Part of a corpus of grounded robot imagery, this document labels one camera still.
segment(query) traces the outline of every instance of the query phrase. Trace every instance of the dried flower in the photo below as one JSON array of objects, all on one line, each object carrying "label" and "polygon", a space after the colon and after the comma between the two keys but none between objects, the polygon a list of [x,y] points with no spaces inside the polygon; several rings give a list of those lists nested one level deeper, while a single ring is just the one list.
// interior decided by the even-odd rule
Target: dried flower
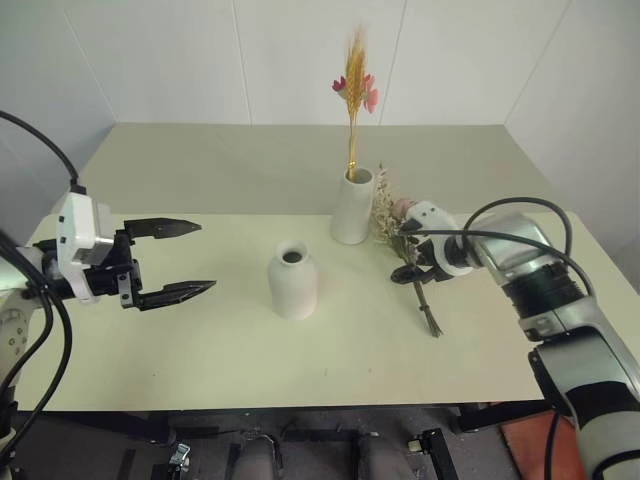
[{"label": "dried flower", "polygon": [[415,263],[417,252],[408,237],[398,236],[396,233],[402,224],[404,215],[397,217],[393,212],[397,210],[387,180],[387,170],[380,165],[373,190],[373,205],[371,219],[373,231],[379,241],[387,243],[396,254],[406,263]]},{"label": "dried flower", "polygon": [[356,126],[358,111],[364,105],[369,113],[375,111],[379,100],[379,92],[373,88],[375,77],[365,75],[367,55],[364,48],[364,34],[361,28],[353,35],[347,53],[345,75],[334,80],[331,88],[347,103],[349,114],[349,160],[347,178],[355,180],[356,173]]}]

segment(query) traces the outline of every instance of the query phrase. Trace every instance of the silver robot arm segment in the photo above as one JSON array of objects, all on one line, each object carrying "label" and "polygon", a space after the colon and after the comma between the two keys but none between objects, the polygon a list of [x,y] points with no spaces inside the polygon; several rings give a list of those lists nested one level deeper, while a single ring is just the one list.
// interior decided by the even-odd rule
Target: silver robot arm segment
[{"label": "silver robot arm segment", "polygon": [[[429,202],[418,203],[409,209],[409,221],[437,229],[429,221],[432,208]],[[489,217],[474,230],[551,245],[542,229],[520,213]],[[640,478],[640,368],[596,299],[585,296],[564,262],[551,254],[498,238],[468,239],[468,264],[491,272],[518,311],[527,338],[541,342],[529,362],[545,398],[572,418],[588,475]],[[455,241],[464,248],[461,237]]]}]

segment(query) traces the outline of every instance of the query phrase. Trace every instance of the white vase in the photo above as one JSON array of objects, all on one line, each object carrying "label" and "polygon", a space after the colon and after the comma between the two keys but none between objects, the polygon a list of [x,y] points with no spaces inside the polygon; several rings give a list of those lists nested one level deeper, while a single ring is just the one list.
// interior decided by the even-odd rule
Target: white vase
[{"label": "white vase", "polygon": [[269,263],[273,309],[283,318],[302,320],[318,301],[318,270],[302,242],[285,241]]},{"label": "white vase", "polygon": [[356,245],[367,238],[373,184],[373,174],[366,168],[356,169],[354,181],[345,172],[331,218],[331,236],[338,242]]}]

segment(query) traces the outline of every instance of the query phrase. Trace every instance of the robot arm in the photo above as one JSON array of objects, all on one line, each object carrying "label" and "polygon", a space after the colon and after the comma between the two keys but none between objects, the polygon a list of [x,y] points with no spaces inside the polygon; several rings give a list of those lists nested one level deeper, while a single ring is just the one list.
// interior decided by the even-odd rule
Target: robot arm
[{"label": "robot arm", "polygon": [[[33,247],[15,248],[46,277],[47,287],[62,300],[76,298],[91,304],[101,295],[118,295],[123,308],[150,310],[186,301],[216,283],[184,281],[165,285],[158,292],[141,292],[140,268],[131,252],[134,239],[145,236],[163,239],[200,230],[194,223],[167,218],[128,220],[123,229],[114,230],[108,207],[95,203],[85,193],[73,191],[67,194],[57,220],[55,239],[38,242]],[[0,257],[0,379],[9,382],[9,372],[18,368],[20,359],[26,360],[23,355],[29,320],[42,306],[40,298],[41,294],[23,274]],[[48,332],[42,335],[44,341]],[[18,378],[19,370],[0,392],[3,452],[15,436],[11,420],[17,410],[13,392]],[[11,478],[6,466],[7,453],[0,459],[0,480]]]},{"label": "robot arm", "polygon": [[[441,212],[430,202],[418,203],[408,210],[403,230],[441,228]],[[489,217],[474,229],[551,245],[540,227],[519,213]],[[580,291],[562,260],[536,247],[468,238],[468,244],[460,236],[434,241],[441,249],[435,258],[487,268],[511,299],[520,328],[539,342],[529,354],[535,378],[551,405],[572,418],[588,475],[640,478],[640,368],[595,297]]]}]

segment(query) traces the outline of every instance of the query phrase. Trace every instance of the beige tabletop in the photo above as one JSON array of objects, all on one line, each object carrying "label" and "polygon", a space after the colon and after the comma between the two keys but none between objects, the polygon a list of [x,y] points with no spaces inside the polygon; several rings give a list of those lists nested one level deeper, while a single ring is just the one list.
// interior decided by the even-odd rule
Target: beige tabletop
[{"label": "beige tabletop", "polygon": [[[533,217],[562,243],[548,213]],[[124,218],[117,216],[119,223]],[[529,343],[509,300],[488,272],[425,287],[445,335],[425,330],[411,286],[389,281],[401,262],[369,239],[331,239],[328,216],[180,215],[203,230],[134,247],[148,291],[164,283],[215,279],[177,306],[122,310],[68,301],[74,350],[52,410],[164,410],[384,405],[538,398]],[[640,356],[638,296],[586,231],[575,224],[575,258],[591,273],[601,306]],[[55,218],[36,236],[50,236]],[[270,306],[266,267],[279,241],[300,239],[321,278],[307,320],[287,321]],[[41,328],[42,317],[32,322]],[[18,386],[33,407],[60,355],[61,335],[28,364]]]},{"label": "beige tabletop", "polygon": [[[445,332],[435,339],[412,287],[389,281],[401,262],[386,246],[373,238],[358,246],[331,239],[329,217],[317,214],[332,208],[343,137],[339,127],[116,127],[82,175],[94,198],[123,214],[116,225],[146,213],[203,227],[185,237],[136,242],[145,291],[181,280],[219,283],[187,303],[148,312],[123,310],[114,297],[92,306],[67,301],[74,349],[48,408],[539,398],[527,363],[533,344],[486,271],[425,287]],[[502,127],[371,128],[360,142],[370,166],[385,159],[397,192],[458,212],[461,223],[464,212],[506,195],[557,200]],[[301,213],[315,215],[294,215]],[[552,214],[531,215],[562,245]],[[640,356],[638,296],[572,219],[575,258],[591,275],[609,320]],[[54,218],[45,219],[33,239],[51,238],[54,228]],[[304,241],[320,271],[317,310],[302,322],[283,320],[270,306],[266,267],[287,238]],[[34,317],[32,339],[42,321],[41,314]],[[56,326],[18,385],[21,408],[39,399],[61,347]]]}]

